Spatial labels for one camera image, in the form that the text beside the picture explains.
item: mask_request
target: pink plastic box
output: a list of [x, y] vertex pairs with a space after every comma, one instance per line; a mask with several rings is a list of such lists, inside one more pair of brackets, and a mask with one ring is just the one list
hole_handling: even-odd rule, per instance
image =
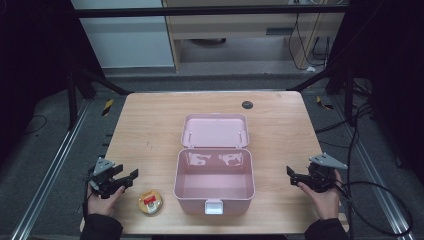
[[255, 195], [246, 118], [191, 114], [182, 134], [174, 194], [189, 214], [242, 214]]

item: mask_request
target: sleeve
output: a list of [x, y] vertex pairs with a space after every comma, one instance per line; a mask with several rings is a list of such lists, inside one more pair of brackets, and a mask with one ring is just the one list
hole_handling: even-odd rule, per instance
[[306, 240], [349, 240], [338, 218], [318, 220], [305, 232]]
[[111, 217], [89, 214], [84, 224], [80, 240], [118, 240], [123, 227]]

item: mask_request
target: wire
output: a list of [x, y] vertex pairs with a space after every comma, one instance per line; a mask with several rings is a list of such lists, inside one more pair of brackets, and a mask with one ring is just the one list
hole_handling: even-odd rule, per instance
[[322, 143], [322, 144], [327, 144], [327, 145], [330, 145], [330, 146], [333, 146], [333, 147], [338, 147], [338, 148], [349, 148], [349, 146], [339, 146], [339, 145], [328, 143], [328, 142], [324, 142], [324, 141], [318, 141], [318, 142], [319, 143]]
[[[300, 42], [300, 45], [302, 46], [302, 50], [303, 50], [303, 56], [304, 56], [304, 58], [306, 59], [306, 61], [307, 61], [307, 62], [311, 65], [311, 67], [323, 66], [325, 63], [322, 63], [322, 64], [315, 64], [315, 63], [312, 63], [311, 61], [309, 61], [308, 56], [306, 55], [306, 49], [305, 49], [305, 46], [304, 46], [304, 44], [303, 44], [302, 38], [301, 38], [301, 36], [300, 36], [300, 30], [299, 30], [299, 15], [300, 15], [299, 13], [297, 13], [297, 14], [296, 14], [296, 21], [295, 21], [294, 26], [293, 26], [293, 31], [292, 31], [292, 33], [290, 34], [290, 37], [289, 37], [289, 43], [288, 43], [288, 45], [289, 45], [289, 52], [290, 52], [290, 55], [291, 55], [292, 59], [294, 60], [294, 55], [293, 55], [293, 52], [291, 51], [291, 38], [292, 38], [293, 34], [295, 33], [295, 31], [297, 31], [297, 35], [298, 35], [298, 37], [299, 37], [299, 42]], [[295, 67], [296, 67], [298, 70], [307, 70], [307, 68], [300, 68], [299, 66], [297, 66], [296, 61], [294, 61], [294, 65], [295, 65]]]
[[309, 1], [311, 1], [313, 4], [321, 4], [321, 3], [317, 3], [317, 2], [315, 2], [314, 0], [309, 0]]
[[28, 131], [28, 132], [24, 132], [24, 134], [31, 134], [31, 133], [38, 132], [40, 129], [42, 129], [44, 126], [46, 126], [46, 124], [47, 124], [47, 118], [45, 116], [43, 116], [43, 115], [34, 115], [32, 118], [34, 119], [36, 117], [43, 118], [44, 119], [44, 123], [40, 127], [38, 127], [37, 129], [32, 130], [32, 131]]
[[350, 122], [350, 121], [355, 121], [356, 119], [361, 118], [361, 117], [367, 115], [368, 113], [372, 112], [372, 110], [367, 111], [367, 110], [371, 109], [371, 106], [367, 106], [363, 110], [360, 110], [360, 108], [361, 107], [359, 107], [358, 108], [358, 112], [355, 115], [352, 116], [352, 119], [346, 119], [346, 120], [343, 120], [341, 122], [334, 123], [334, 124], [332, 124], [330, 126], [327, 126], [327, 127], [321, 128], [321, 129], [317, 129], [317, 130], [315, 130], [315, 133], [318, 134], [318, 133], [322, 133], [322, 132], [326, 132], [326, 131], [332, 130], [332, 129], [338, 127], [338, 126], [343, 125], [344, 123], [347, 123], [347, 122]]
[[4, 9], [1, 11], [0, 16], [3, 16], [7, 12], [7, 2], [6, 0], [3, 0], [4, 2]]

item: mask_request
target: yellow lid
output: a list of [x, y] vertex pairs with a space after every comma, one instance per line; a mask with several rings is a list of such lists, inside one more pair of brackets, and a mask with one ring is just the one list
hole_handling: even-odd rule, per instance
[[147, 214], [153, 215], [157, 213], [162, 207], [162, 197], [155, 190], [149, 190], [140, 195], [138, 199], [138, 208]]

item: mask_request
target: white latch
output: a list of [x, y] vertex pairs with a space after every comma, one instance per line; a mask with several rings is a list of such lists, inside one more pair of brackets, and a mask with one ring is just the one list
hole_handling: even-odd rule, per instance
[[224, 203], [219, 199], [208, 199], [205, 202], [205, 214], [223, 214]]

